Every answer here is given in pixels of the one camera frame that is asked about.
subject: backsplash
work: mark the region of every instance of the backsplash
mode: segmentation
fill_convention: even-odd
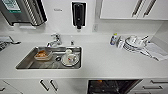
[[[14,40],[52,40],[50,35],[140,35],[153,36],[162,26],[164,21],[152,20],[101,20],[99,19],[102,0],[80,0],[86,2],[86,26],[77,32],[72,24],[72,0],[42,0],[48,21],[35,30],[20,29],[18,24],[14,27],[8,25],[0,14],[0,35],[10,35]]]

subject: black appliance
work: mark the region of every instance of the black appliance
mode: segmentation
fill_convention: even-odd
[[[0,11],[11,26],[14,23],[39,26],[47,21],[41,0],[0,0]]]
[[[86,3],[72,2],[72,12],[73,25],[77,26],[77,29],[81,29],[82,26],[85,26]]]
[[[88,94],[127,94],[142,80],[89,80]]]

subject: stainless steel sink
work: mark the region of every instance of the stainless steel sink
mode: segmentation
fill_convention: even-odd
[[[79,61],[73,66],[65,66],[61,58],[65,51],[71,49],[73,54],[79,56]],[[52,51],[50,60],[36,60],[34,56],[41,50]],[[81,47],[35,47],[17,66],[16,69],[79,69],[81,67]]]

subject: dishes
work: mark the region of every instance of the dishes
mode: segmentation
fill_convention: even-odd
[[[75,54],[69,54],[69,55],[74,55],[73,59],[72,58],[69,59],[67,54],[65,54],[62,56],[62,59],[61,59],[62,64],[65,66],[73,66],[73,65],[77,64],[79,61],[79,56],[75,55]]]
[[[141,45],[138,45],[138,44],[135,44],[135,43],[130,42],[130,41],[129,41],[129,38],[127,38],[127,39],[125,40],[125,44],[124,44],[124,48],[125,48],[126,50],[128,50],[128,51],[131,51],[131,52],[137,52],[137,51],[143,49],[145,46],[146,46],[146,45],[145,45],[144,42],[142,42]]]

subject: cabinet handle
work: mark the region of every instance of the cabinet handle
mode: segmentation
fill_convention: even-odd
[[[153,5],[154,5],[155,2],[156,2],[156,0],[151,0],[151,2],[150,2],[150,4],[149,4],[149,6],[148,6],[146,12],[144,13],[143,17],[145,17],[146,15],[149,14],[149,12],[150,12],[150,10],[152,9],[152,7],[153,7]]]
[[[45,84],[43,83],[43,80],[41,80],[40,83],[41,83],[41,85],[42,85],[47,91],[49,90],[49,88],[47,88],[47,87],[45,86]]]
[[[159,82],[159,81],[153,81],[153,80],[151,80],[151,83],[153,83],[153,84],[168,84],[168,81],[167,82],[166,81]]]
[[[139,9],[141,3],[142,3],[142,0],[138,0],[138,3],[137,3],[137,5],[136,5],[136,7],[135,7],[135,10],[134,10],[134,12],[132,13],[132,17],[137,14],[138,9]]]
[[[143,89],[163,89],[161,86],[158,86],[158,87],[147,87],[147,86],[143,86],[142,87]]]
[[[0,91],[4,91],[5,90],[5,88],[3,87],[2,89],[0,89]]]
[[[54,85],[53,80],[51,80],[50,83],[53,86],[53,88],[55,89],[55,91],[57,91],[58,90],[58,85],[57,84]]]

